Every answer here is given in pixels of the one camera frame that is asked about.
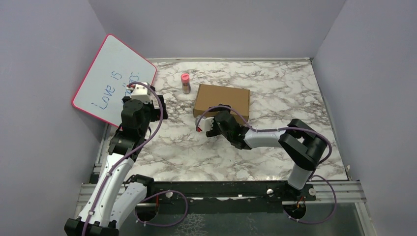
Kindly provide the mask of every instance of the marble tabletop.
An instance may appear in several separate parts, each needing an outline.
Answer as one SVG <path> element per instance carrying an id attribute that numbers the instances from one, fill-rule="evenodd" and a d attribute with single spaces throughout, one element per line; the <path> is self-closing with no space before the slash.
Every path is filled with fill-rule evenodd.
<path id="1" fill-rule="evenodd" d="M 347 176 L 313 73 L 305 61 L 157 62 L 154 86 L 163 94 L 168 120 L 141 151 L 127 177 L 155 180 L 283 180 L 293 162 L 282 148 L 238 150 L 222 136 L 207 138 L 195 131 L 194 100 L 199 84 L 249 89 L 249 123 L 255 128 L 286 126 L 299 118 L 332 143 L 331 157 L 316 173 L 327 179 Z M 189 73 L 191 93 L 183 94 L 180 75 Z M 151 123 L 152 130 L 157 126 Z M 115 127 L 104 144 L 107 150 Z"/>

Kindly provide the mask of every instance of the white connector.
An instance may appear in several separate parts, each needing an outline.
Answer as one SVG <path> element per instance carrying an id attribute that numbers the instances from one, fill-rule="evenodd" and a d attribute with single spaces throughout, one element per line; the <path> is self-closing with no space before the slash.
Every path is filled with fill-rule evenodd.
<path id="1" fill-rule="evenodd" d="M 142 85 L 134 85 L 135 88 L 129 88 L 132 91 L 130 97 L 132 99 L 137 99 L 143 102 L 144 104 L 152 103 L 151 94 L 149 89 L 145 88 Z"/>
<path id="2" fill-rule="evenodd" d="M 197 116 L 196 117 L 196 125 L 197 125 L 197 121 L 201 116 Z M 203 132 L 207 132 L 213 129 L 213 122 L 214 122 L 214 117 L 203 117 L 201 118 L 200 123 L 198 124 L 198 128 L 203 131 Z"/>

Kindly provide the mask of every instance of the gray wall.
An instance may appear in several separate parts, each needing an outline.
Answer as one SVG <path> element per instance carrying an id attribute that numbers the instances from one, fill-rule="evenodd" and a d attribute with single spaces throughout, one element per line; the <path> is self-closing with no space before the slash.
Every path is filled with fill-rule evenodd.
<path id="1" fill-rule="evenodd" d="M 345 0 L 89 0 L 146 58 L 314 57 Z"/>
<path id="2" fill-rule="evenodd" d="M 378 235 L 414 235 L 417 1 L 347 0 L 313 60 Z"/>
<path id="3" fill-rule="evenodd" d="M 71 97 L 105 32 L 86 0 L 0 3 L 0 235 L 65 235 L 103 124 Z"/>

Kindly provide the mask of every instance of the red cap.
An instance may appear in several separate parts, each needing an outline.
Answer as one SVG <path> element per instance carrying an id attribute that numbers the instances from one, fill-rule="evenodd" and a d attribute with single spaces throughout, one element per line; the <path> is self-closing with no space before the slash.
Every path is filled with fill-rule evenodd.
<path id="1" fill-rule="evenodd" d="M 190 82 L 190 76 L 188 75 L 188 73 L 184 73 L 181 75 L 181 82 L 184 84 Z"/>

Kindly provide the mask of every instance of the bottle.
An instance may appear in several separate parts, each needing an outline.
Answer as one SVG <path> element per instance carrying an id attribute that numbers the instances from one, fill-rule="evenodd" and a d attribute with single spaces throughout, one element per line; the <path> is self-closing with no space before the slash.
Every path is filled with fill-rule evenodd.
<path id="1" fill-rule="evenodd" d="M 190 76 L 188 73 L 183 73 L 181 75 L 181 83 L 182 83 L 182 92 L 185 94 L 189 94 L 191 92 L 191 85 L 190 85 Z"/>

